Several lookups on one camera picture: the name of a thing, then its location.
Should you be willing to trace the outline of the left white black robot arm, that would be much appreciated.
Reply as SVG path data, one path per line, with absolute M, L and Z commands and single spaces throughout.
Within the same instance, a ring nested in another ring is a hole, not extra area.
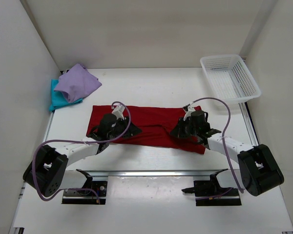
M 90 174 L 81 169 L 70 171 L 67 167 L 102 153 L 115 140 L 131 138 L 141 132 L 129 116 L 105 114 L 83 140 L 65 140 L 59 148 L 51 147 L 52 141 L 48 141 L 39 147 L 22 178 L 45 201 L 53 198 L 60 190 L 72 189 L 82 195 L 93 194 Z

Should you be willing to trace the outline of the teal t shirt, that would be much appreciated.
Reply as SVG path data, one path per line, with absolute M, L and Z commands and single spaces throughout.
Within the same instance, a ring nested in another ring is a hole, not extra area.
M 66 107 L 66 106 L 71 106 L 75 104 L 79 104 L 83 101 L 83 98 L 80 98 L 76 100 L 75 102 L 69 103 L 63 96 L 63 94 L 59 91 L 55 91 L 55 87 L 58 84 L 57 79 L 52 79 L 51 80 L 51 104 L 49 106 L 49 111 L 55 111 L 57 109 Z

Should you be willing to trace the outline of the purple t shirt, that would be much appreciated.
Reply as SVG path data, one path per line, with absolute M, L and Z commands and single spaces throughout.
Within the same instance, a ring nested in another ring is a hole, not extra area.
M 61 75 L 54 91 L 60 92 L 68 103 L 85 98 L 99 89 L 102 83 L 97 77 L 77 63 L 68 72 Z

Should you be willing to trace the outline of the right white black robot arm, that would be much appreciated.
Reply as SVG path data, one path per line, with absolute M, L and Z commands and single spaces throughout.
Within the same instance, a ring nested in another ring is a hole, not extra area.
M 210 127 L 208 113 L 187 112 L 179 118 L 170 135 L 178 139 L 196 138 L 196 143 L 206 149 L 229 157 L 239 164 L 238 181 L 252 196 L 259 196 L 284 183 L 284 176 L 264 144 L 252 146 L 223 136 L 223 132 Z

